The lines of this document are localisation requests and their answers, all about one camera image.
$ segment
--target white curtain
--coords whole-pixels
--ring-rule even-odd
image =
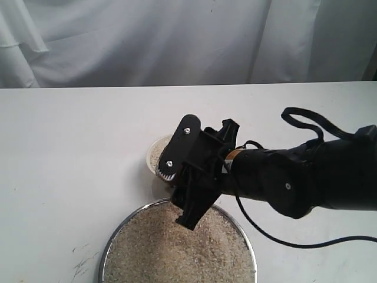
[[[2,87],[361,80],[377,44],[375,0],[24,1],[0,0]]]

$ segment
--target white table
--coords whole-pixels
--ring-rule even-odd
[[[353,132],[377,124],[377,83],[0,90],[1,282],[97,282],[117,225],[167,196],[145,164],[155,139],[193,113],[203,127],[237,121],[239,143],[293,147],[314,135],[280,118],[287,106],[317,111]],[[232,197],[217,203],[250,237],[260,283],[376,281],[373,243],[287,248],[256,232]],[[267,203],[243,203],[262,228],[287,241],[377,236],[377,212],[319,208],[295,221]]]

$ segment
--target robotic arm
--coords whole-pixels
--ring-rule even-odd
[[[311,119],[338,139],[325,142],[320,127],[292,115]],[[235,195],[237,201],[267,201],[295,219],[315,206],[377,210],[376,126],[345,133],[301,108],[286,108],[282,118],[318,137],[292,149],[264,149],[255,141],[236,147],[239,125],[233,120],[223,121],[219,131],[202,130],[196,116],[184,116],[156,168],[158,176],[174,186],[171,202],[183,210],[176,222],[193,230],[222,193]],[[247,149],[247,144],[256,149]]]

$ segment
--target uncooked rice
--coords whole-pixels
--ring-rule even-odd
[[[113,239],[104,283],[254,282],[246,243],[211,208],[194,231],[175,223],[181,210],[162,203],[136,214]]]
[[[150,163],[151,163],[151,167],[152,167],[153,170],[156,169],[158,160],[159,160],[162,152],[164,151],[165,147],[170,142],[170,139],[171,139],[171,136],[163,137],[152,148],[151,157],[150,157]]]

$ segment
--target gear teeth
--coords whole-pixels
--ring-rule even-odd
[[[160,178],[162,178],[166,182],[171,182],[174,179],[174,177],[176,176],[176,174],[173,174],[173,175],[162,174],[159,169],[156,170],[156,173],[157,173],[157,176],[159,176]]]

